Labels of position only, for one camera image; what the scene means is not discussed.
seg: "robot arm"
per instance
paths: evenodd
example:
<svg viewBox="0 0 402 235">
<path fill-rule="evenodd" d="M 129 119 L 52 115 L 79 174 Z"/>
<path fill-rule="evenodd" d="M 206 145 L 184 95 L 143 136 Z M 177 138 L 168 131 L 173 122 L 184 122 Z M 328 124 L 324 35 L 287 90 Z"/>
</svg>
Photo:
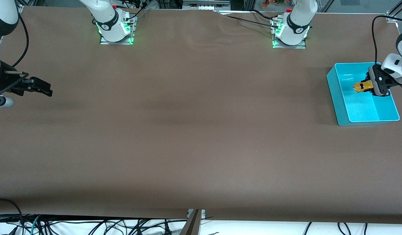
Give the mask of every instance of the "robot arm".
<svg viewBox="0 0 402 235">
<path fill-rule="evenodd" d="M 388 96 L 391 87 L 402 86 L 402 33 L 398 36 L 395 46 L 399 55 L 389 54 L 382 65 L 374 64 L 369 67 L 366 79 L 353 85 L 356 92 Z"/>
<path fill-rule="evenodd" d="M 282 26 L 275 36 L 287 45 L 298 45 L 307 36 L 317 9 L 316 0 L 297 0 L 292 12 L 282 15 Z"/>
<path fill-rule="evenodd" d="M 15 0 L 0 0 L 0 36 L 8 35 L 17 27 L 18 9 Z M 51 96 L 50 84 L 28 73 L 17 71 L 13 66 L 0 61 L 0 108 L 12 107 L 14 99 L 5 97 L 4 92 L 23 96 L 25 91 Z"/>
<path fill-rule="evenodd" d="M 14 0 L 0 0 L 0 36 L 10 34 L 18 25 L 18 9 Z"/>
<path fill-rule="evenodd" d="M 92 13 L 101 35 L 110 42 L 122 40 L 131 33 L 130 13 L 114 9 L 109 0 L 79 0 Z"/>
</svg>

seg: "brown tabletop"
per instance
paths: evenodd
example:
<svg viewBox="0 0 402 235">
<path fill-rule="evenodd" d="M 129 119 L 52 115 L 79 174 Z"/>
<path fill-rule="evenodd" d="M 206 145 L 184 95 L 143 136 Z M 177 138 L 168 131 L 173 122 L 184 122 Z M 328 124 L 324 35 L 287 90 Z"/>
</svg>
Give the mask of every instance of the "brown tabletop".
<svg viewBox="0 0 402 235">
<path fill-rule="evenodd" d="M 0 109 L 0 197 L 24 213 L 402 223 L 402 89 L 399 122 L 339 127 L 326 81 L 373 61 L 374 15 L 317 14 L 305 50 L 203 10 L 148 12 L 132 46 L 99 45 L 85 8 L 22 16 L 17 69 L 54 91 Z M 398 31 L 375 30 L 382 61 Z M 0 59 L 24 44 L 19 24 Z"/>
</svg>

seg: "blue container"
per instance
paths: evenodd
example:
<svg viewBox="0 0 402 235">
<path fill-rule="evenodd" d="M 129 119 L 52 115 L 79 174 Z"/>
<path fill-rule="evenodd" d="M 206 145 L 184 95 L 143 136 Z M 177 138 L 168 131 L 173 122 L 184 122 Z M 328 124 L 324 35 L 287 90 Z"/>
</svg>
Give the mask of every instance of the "blue container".
<svg viewBox="0 0 402 235">
<path fill-rule="evenodd" d="M 373 64 L 338 63 L 327 74 L 339 126 L 380 125 L 400 120 L 392 94 L 380 97 L 353 89 L 353 84 L 364 80 Z"/>
</svg>

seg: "cable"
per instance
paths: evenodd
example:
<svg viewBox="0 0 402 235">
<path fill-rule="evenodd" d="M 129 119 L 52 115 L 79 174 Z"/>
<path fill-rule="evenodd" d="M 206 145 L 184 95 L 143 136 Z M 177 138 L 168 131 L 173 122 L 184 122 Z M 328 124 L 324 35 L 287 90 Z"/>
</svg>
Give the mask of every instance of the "cable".
<svg viewBox="0 0 402 235">
<path fill-rule="evenodd" d="M 149 12 L 149 10 L 150 10 L 150 9 L 145 10 L 144 13 L 136 20 L 136 22 L 139 21 L 140 19 L 142 19 L 143 16 L 144 16 L 147 12 Z"/>
<path fill-rule="evenodd" d="M 109 228 L 108 228 L 108 226 L 107 226 L 106 223 L 105 223 L 106 229 L 105 229 L 104 235 L 106 235 L 107 232 L 108 232 L 110 229 L 116 228 L 115 226 L 116 226 L 117 224 L 119 224 L 121 221 L 123 221 L 123 220 L 119 220 L 119 221 L 115 222 L 113 225 L 109 226 Z"/>
<path fill-rule="evenodd" d="M 32 223 L 31 232 L 30 232 L 31 235 L 34 234 L 34 227 L 35 227 L 35 224 L 37 223 L 37 220 L 38 220 L 39 217 L 40 217 L 40 215 L 38 215 L 37 217 L 35 217 L 35 220 L 34 220 L 34 222 Z"/>
<path fill-rule="evenodd" d="M 28 36 L 28 31 L 26 30 L 25 22 L 19 13 L 18 13 L 18 15 L 19 15 L 19 19 L 21 20 L 22 26 L 24 27 L 25 37 L 26 37 L 26 45 L 25 45 L 25 49 L 24 49 L 24 52 L 22 53 L 21 57 L 17 60 L 17 62 L 14 63 L 14 65 L 12 67 L 15 67 L 19 62 L 21 62 L 21 60 L 24 58 L 24 56 L 26 54 L 26 51 L 28 51 L 28 46 L 29 46 L 29 36 Z"/>
<path fill-rule="evenodd" d="M 172 232 L 169 228 L 168 221 L 165 219 L 165 235 L 171 235 Z"/>
<path fill-rule="evenodd" d="M 95 231 L 101 226 L 101 225 L 103 225 L 104 223 L 106 223 L 108 220 L 104 220 L 104 221 L 102 221 L 102 222 L 100 222 L 98 225 L 96 225 L 89 233 L 88 233 L 88 235 L 93 235 L 94 233 L 95 233 Z"/>
<path fill-rule="evenodd" d="M 187 221 L 187 220 L 172 220 L 172 221 L 167 221 L 166 223 L 176 223 L 176 222 L 186 222 L 186 221 Z M 163 225 L 163 224 L 165 224 L 165 222 L 158 223 L 158 224 L 155 224 L 155 225 L 153 225 L 153 226 L 148 226 L 148 227 L 146 227 L 143 231 L 137 233 L 136 235 L 141 235 L 141 234 L 142 234 L 144 231 L 146 231 L 147 229 L 151 229 L 151 228 L 154 228 L 154 227 L 159 227 L 160 225 Z"/>
<path fill-rule="evenodd" d="M 233 19 L 241 20 L 241 21 L 246 21 L 246 22 L 258 24 L 258 25 L 264 25 L 264 26 L 271 27 L 271 28 L 278 28 L 278 26 L 276 26 L 276 25 L 264 24 L 264 23 L 259 23 L 259 22 L 256 22 L 256 21 L 249 21 L 249 20 L 246 20 L 246 19 L 242 19 L 242 18 L 230 16 L 230 15 L 225 15 L 225 16 L 233 18 Z"/>
<path fill-rule="evenodd" d="M 127 21 L 127 20 L 130 20 L 130 19 L 136 17 L 136 16 L 140 13 L 140 11 L 142 11 L 143 9 L 144 9 L 144 8 L 140 8 L 140 10 L 139 10 L 135 15 L 133 15 L 133 16 L 130 17 L 130 18 L 126 18 L 125 20 Z"/>
<path fill-rule="evenodd" d="M 377 15 L 373 20 L 372 20 L 372 39 L 374 40 L 374 48 L 375 48 L 375 64 L 377 64 L 377 58 L 378 58 L 378 49 L 377 49 L 377 42 L 375 41 L 375 34 L 374 34 L 374 24 L 375 24 L 375 20 L 378 18 L 387 18 L 387 19 L 392 19 L 392 20 L 396 20 L 396 21 L 402 21 L 402 19 L 400 18 L 395 18 L 392 16 L 387 16 L 387 15 Z"/>
<path fill-rule="evenodd" d="M 312 222 L 308 223 L 307 227 L 305 228 L 304 235 L 307 235 L 307 232 L 308 232 L 308 229 L 309 229 L 310 226 L 311 226 L 311 223 L 312 223 Z"/>
<path fill-rule="evenodd" d="M 259 12 L 257 9 L 250 9 L 249 11 L 256 12 L 256 13 L 258 13 L 260 16 L 262 16 L 263 18 L 268 19 L 268 20 L 272 20 L 272 18 L 275 17 L 275 16 L 273 16 L 273 17 L 268 17 L 268 16 L 266 16 L 266 15 L 263 15 L 262 12 Z"/>
<path fill-rule="evenodd" d="M 349 226 L 348 226 L 346 223 L 343 223 L 343 224 L 346 226 L 346 229 L 347 229 L 347 232 L 349 233 L 349 235 L 351 235 Z M 341 232 L 343 235 L 346 235 L 346 234 L 343 232 L 343 230 L 340 228 L 340 223 L 337 223 L 337 227 L 339 228 L 340 232 Z"/>
<path fill-rule="evenodd" d="M 0 201 L 9 202 L 12 205 L 14 205 L 15 208 L 17 208 L 17 211 L 19 213 L 19 220 L 20 220 L 22 226 L 24 226 L 24 219 L 22 218 L 22 212 L 21 212 L 20 208 L 18 207 L 18 205 L 15 202 L 13 202 L 9 199 L 5 199 L 5 198 L 0 198 Z"/>
</svg>

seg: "wire bundle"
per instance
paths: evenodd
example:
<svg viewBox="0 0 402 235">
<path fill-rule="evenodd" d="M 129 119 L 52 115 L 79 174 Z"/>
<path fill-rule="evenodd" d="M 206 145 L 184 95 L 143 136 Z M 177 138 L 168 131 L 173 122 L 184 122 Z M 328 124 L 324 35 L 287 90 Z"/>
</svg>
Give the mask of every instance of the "wire bundle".
<svg viewBox="0 0 402 235">
<path fill-rule="evenodd" d="M 176 222 L 186 222 L 187 220 L 165 220 L 164 222 L 157 223 L 151 226 L 144 226 L 152 219 L 138 219 L 137 224 L 135 226 L 127 226 L 125 220 L 132 220 L 132 218 L 126 217 L 106 217 L 103 220 L 95 220 L 95 221 L 55 221 L 63 219 L 63 216 L 41 216 L 35 214 L 22 214 L 20 208 L 13 201 L 8 199 L 0 198 L 1 202 L 8 202 L 14 205 L 17 208 L 18 214 L 0 214 L 0 223 L 7 223 L 16 225 L 13 231 L 10 234 L 15 234 L 18 228 L 22 228 L 22 234 L 25 233 L 25 230 L 30 235 L 60 235 L 52 228 L 53 225 L 58 223 L 67 223 L 67 224 L 85 224 L 85 223 L 96 223 L 97 225 L 88 233 L 88 235 L 94 235 L 99 227 L 105 225 L 104 235 L 106 235 L 111 229 L 116 229 L 121 231 L 123 235 L 141 235 L 144 231 L 148 229 L 152 229 L 155 227 L 160 227 L 165 230 L 166 235 L 170 235 L 171 231 L 169 229 L 169 223 Z M 125 228 L 126 232 L 119 229 L 119 227 Z"/>
<path fill-rule="evenodd" d="M 267 20 L 271 20 L 271 19 L 272 19 L 272 17 L 265 16 L 265 15 L 263 15 L 261 12 L 259 12 L 258 10 L 251 9 L 251 10 L 249 10 L 249 11 L 251 11 L 251 12 L 256 12 L 256 13 L 258 13 L 260 16 L 262 16 L 263 18 L 265 18 L 265 19 L 267 19 Z M 268 26 L 268 27 L 271 27 L 271 28 L 278 28 L 278 26 L 276 26 L 276 25 L 270 25 L 270 24 L 265 24 L 265 23 L 261 23 L 261 22 L 250 21 L 250 20 L 246 20 L 246 19 L 242 19 L 242 18 L 230 16 L 230 15 L 225 15 L 225 16 L 230 17 L 230 18 L 233 18 L 233 19 L 237 19 L 237 20 L 240 20 L 240 21 L 246 21 L 246 22 L 254 23 L 254 24 L 258 24 L 258 25 L 264 25 L 264 26 Z"/>
</svg>

